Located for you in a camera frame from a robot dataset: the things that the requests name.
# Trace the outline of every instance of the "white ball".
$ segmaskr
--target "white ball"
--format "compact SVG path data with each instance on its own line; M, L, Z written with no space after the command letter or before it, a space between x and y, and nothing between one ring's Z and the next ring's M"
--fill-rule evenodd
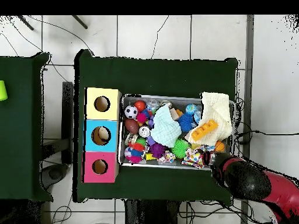
M126 115L127 118L136 118L138 114L138 110L135 106L127 106L126 109L124 110L124 114Z

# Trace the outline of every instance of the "table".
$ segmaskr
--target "table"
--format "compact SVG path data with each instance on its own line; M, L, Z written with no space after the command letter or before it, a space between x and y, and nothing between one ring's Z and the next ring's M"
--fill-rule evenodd
M231 194L216 184L211 171L120 167L115 183L82 183L84 88L191 98L198 98L201 92L218 92L234 100L237 66L235 58L225 61L98 58L88 50L81 50L75 57L74 102L78 105L74 108L74 201L129 198L219 200L230 204Z

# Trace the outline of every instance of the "green spiky ball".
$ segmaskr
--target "green spiky ball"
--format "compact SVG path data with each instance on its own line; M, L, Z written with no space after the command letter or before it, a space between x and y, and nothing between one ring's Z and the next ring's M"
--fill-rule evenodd
M171 149L171 151L177 158L184 158L186 156L187 148L189 147L190 143L183 139L177 139L175 141L175 146Z
M140 137L140 138L137 138L136 143L137 144L142 144L143 146L145 146L145 144L147 142L146 142L145 138Z

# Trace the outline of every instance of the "green tabletop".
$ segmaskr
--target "green tabletop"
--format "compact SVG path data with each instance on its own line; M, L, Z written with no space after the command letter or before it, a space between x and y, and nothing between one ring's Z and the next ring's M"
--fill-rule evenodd
M75 201L84 198L145 200L219 200L231 194L219 187L211 171L120 167L115 183L82 183L84 88L118 89L122 94L198 98L201 92L235 97L235 58L225 61L97 58L81 50L75 58L74 187Z
M41 72L48 53L0 57L0 198L49 201L39 182L41 164Z

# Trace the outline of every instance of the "yellow box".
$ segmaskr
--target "yellow box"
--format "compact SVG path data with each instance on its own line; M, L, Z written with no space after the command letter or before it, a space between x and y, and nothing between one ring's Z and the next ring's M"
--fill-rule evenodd
M86 115L89 120L118 120L121 93L117 89L87 88Z

